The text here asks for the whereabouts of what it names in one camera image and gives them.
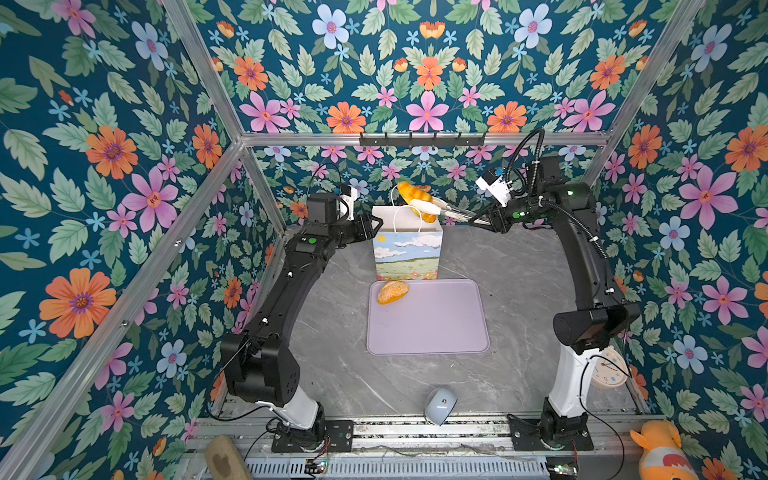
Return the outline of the orange plush toy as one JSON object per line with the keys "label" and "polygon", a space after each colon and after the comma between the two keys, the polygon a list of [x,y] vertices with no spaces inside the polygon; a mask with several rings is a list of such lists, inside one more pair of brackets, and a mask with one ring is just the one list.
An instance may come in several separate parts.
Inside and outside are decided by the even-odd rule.
{"label": "orange plush toy", "polygon": [[682,449],[677,427],[668,420],[653,420],[632,430],[631,439],[642,450],[639,476],[643,480],[696,480],[691,462]]}

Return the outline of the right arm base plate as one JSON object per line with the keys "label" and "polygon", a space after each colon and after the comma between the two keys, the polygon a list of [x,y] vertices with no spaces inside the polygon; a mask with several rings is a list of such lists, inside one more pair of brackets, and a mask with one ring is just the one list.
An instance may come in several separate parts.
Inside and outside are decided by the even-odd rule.
{"label": "right arm base plate", "polygon": [[594,443],[588,430],[587,413],[561,417],[550,412],[538,420],[507,414],[511,442],[515,451],[592,451]]}

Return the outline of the croissant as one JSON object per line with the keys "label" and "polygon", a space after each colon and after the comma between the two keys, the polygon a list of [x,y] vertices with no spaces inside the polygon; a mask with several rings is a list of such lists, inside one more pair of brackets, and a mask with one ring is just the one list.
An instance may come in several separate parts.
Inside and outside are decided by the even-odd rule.
{"label": "croissant", "polygon": [[397,184],[397,190],[405,203],[425,223],[435,223],[440,214],[440,207],[434,203],[433,197],[408,182]]}

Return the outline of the grey computer mouse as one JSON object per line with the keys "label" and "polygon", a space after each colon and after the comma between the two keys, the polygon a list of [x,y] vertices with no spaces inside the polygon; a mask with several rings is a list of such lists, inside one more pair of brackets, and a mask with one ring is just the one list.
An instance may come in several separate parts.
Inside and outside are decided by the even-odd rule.
{"label": "grey computer mouse", "polygon": [[424,407],[425,419],[435,426],[442,426],[454,411],[457,403],[457,396],[450,389],[438,387],[428,395]]}

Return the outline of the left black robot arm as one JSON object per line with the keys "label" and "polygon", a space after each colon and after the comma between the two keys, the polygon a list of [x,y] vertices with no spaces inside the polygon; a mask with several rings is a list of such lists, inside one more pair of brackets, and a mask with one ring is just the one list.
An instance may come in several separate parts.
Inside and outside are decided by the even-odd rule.
{"label": "left black robot arm", "polygon": [[295,430],[319,427],[321,405],[300,387],[291,335],[308,294],[336,251],[374,239],[382,225],[381,218],[368,213],[334,223],[307,222],[287,241],[282,269],[259,310],[240,333],[222,341],[230,394],[270,409]]}

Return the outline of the sugared oval bread top left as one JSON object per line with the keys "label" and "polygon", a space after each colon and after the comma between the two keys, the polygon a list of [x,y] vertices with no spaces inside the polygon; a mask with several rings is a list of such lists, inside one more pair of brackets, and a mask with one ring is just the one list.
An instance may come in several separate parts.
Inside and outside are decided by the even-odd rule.
{"label": "sugared oval bread top left", "polygon": [[388,305],[405,297],[410,291],[407,282],[398,280],[385,283],[377,294],[379,305]]}

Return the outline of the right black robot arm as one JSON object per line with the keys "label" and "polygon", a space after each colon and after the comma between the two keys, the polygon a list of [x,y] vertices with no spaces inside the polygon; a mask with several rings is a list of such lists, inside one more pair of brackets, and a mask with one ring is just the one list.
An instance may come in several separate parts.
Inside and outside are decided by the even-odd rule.
{"label": "right black robot arm", "polygon": [[575,309],[558,313],[553,319],[561,350],[542,421],[573,423],[588,416],[586,395],[596,361],[604,357],[611,340],[638,319],[640,309],[626,299],[610,275],[591,187],[564,180],[554,157],[535,160],[525,171],[490,169],[480,176],[476,184],[491,193],[493,202],[474,219],[487,220],[486,228],[497,233],[541,219],[561,242],[574,287]]}

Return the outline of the round cream clock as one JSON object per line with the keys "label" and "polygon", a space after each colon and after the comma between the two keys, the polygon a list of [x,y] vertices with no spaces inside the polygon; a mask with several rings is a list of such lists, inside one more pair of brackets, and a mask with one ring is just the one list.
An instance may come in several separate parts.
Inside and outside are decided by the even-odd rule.
{"label": "round cream clock", "polygon": [[624,357],[613,346],[609,346],[592,358],[594,370],[591,385],[604,390],[617,389],[626,384],[630,377]]}

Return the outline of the cream and steel tongs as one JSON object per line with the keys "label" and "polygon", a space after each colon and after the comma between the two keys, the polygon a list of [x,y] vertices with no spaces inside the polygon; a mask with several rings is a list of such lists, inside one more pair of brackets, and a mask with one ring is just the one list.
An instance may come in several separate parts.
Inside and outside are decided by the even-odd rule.
{"label": "cream and steel tongs", "polygon": [[418,199],[412,200],[409,203],[409,206],[418,210],[421,214],[433,215],[436,217],[443,216],[463,223],[473,222],[473,214],[466,214],[452,209],[449,206],[441,207],[435,203]]}

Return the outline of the wooden brush block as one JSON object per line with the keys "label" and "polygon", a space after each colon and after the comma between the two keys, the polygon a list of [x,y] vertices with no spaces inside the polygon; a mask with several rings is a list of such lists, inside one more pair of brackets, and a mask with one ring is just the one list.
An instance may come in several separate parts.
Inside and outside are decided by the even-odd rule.
{"label": "wooden brush block", "polygon": [[213,480],[253,479],[253,474],[230,437],[215,437],[205,448],[204,459]]}

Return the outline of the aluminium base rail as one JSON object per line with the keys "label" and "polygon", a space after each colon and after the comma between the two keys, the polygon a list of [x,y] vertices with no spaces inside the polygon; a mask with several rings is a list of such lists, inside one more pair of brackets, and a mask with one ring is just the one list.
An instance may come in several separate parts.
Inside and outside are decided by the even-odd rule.
{"label": "aluminium base rail", "polygon": [[333,429],[336,446],[350,453],[397,451],[413,454],[468,451],[480,455],[618,455],[637,456],[639,447],[630,438],[649,420],[659,415],[632,415],[628,412],[599,412],[588,420],[587,428],[563,447],[548,447],[534,436],[532,414],[520,413],[513,421],[500,414],[459,414],[435,426],[421,416],[350,417]]}

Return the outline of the aluminium frame post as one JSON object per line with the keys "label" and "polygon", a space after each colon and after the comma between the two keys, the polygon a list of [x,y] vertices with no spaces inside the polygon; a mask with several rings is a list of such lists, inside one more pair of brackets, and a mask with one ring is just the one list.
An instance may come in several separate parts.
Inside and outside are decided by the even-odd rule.
{"label": "aluminium frame post", "polygon": [[164,2],[169,20],[172,22],[199,79],[213,103],[213,108],[221,119],[232,146],[241,152],[240,156],[246,172],[254,182],[255,193],[261,201],[275,233],[282,237],[286,224],[280,214],[277,201],[268,185],[267,178],[258,165],[256,155],[245,145],[245,129],[238,118],[234,105],[217,73],[203,36],[192,17],[186,1],[170,0]]}
{"label": "aluminium frame post", "polygon": [[678,1],[670,20],[662,30],[658,40],[650,51],[649,60],[639,73],[638,79],[630,89],[624,102],[618,109],[610,128],[599,132],[598,144],[593,159],[581,176],[581,181],[594,188],[601,178],[603,170],[616,151],[619,142],[628,131],[640,111],[647,95],[658,82],[662,70],[669,63],[676,49],[684,39],[688,29],[695,24],[698,12],[706,5],[704,0]]}

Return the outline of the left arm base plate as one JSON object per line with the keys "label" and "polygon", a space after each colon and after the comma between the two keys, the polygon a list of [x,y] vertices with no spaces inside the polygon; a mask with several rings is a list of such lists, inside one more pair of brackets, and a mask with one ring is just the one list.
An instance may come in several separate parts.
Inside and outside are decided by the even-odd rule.
{"label": "left arm base plate", "polygon": [[355,424],[352,420],[319,420],[310,429],[280,426],[272,441],[272,453],[321,452],[349,453],[352,451]]}

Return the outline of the aluminium frame post left rear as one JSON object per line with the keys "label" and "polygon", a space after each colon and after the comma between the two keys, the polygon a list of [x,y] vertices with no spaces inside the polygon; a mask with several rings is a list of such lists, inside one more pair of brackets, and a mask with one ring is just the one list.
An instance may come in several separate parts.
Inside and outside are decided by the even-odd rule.
{"label": "aluminium frame post left rear", "polygon": [[261,201],[275,233],[282,237],[286,224],[280,214],[277,201],[268,185],[267,178],[258,165],[256,155],[245,145],[245,129],[238,118],[234,105],[217,73],[203,36],[192,17],[186,1],[170,0],[164,2],[169,20],[172,22],[199,79],[213,103],[213,108],[221,119],[232,146],[241,152],[240,156],[246,172],[254,182],[255,193]]}

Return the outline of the aluminium frame post right rear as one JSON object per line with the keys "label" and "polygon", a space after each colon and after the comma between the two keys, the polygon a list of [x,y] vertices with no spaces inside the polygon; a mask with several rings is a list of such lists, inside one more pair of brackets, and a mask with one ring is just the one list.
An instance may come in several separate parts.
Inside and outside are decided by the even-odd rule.
{"label": "aluminium frame post right rear", "polygon": [[658,40],[650,51],[649,60],[639,73],[638,79],[630,89],[624,102],[618,109],[610,128],[599,132],[598,144],[593,159],[581,176],[581,181],[594,188],[601,178],[603,170],[616,151],[619,142],[628,131],[640,111],[647,95],[658,82],[662,70],[669,63],[676,49],[684,39],[688,29],[695,24],[698,12],[706,5],[704,0],[678,1],[670,20],[662,30]]}

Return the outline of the landscape print paper bag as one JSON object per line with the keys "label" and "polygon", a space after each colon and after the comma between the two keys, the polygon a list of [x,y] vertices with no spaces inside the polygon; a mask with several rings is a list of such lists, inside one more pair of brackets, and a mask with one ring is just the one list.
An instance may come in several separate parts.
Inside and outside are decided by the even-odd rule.
{"label": "landscape print paper bag", "polygon": [[372,207],[372,216],[382,222],[373,239],[379,281],[438,278],[442,225],[437,215],[412,207],[413,200],[431,203],[433,197],[419,187],[400,182],[391,190],[390,205]]}

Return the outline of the black hook rail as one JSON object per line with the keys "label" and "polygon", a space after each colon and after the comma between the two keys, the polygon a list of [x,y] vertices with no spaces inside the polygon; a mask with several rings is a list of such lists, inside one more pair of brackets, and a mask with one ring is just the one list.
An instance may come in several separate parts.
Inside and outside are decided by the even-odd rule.
{"label": "black hook rail", "polygon": [[485,144],[485,134],[465,134],[465,133],[377,133],[360,134],[358,143],[360,146],[371,147],[437,147],[437,148],[455,148],[455,147],[473,147]]}

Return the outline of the lilac plastic tray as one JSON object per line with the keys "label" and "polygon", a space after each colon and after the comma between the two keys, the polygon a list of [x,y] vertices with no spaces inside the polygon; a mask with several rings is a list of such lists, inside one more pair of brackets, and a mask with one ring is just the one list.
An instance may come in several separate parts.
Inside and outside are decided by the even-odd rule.
{"label": "lilac plastic tray", "polygon": [[479,354],[490,338],[479,286],[470,279],[417,280],[387,305],[370,286],[367,350],[374,356]]}

